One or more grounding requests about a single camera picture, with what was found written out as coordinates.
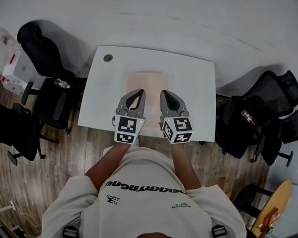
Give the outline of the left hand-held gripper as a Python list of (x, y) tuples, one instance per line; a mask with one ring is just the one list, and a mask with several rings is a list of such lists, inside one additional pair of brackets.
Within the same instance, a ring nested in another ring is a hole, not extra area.
[(145, 102), (146, 92), (144, 89), (133, 90), (120, 99), (116, 113), (112, 118), (115, 142), (135, 144), (146, 122), (146, 118), (143, 117)]

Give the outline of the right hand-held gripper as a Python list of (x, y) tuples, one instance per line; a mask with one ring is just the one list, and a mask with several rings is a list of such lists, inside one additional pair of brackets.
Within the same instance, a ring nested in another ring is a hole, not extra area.
[(184, 101), (175, 93), (162, 90), (160, 93), (160, 129), (170, 144), (184, 144), (191, 140), (193, 126)]

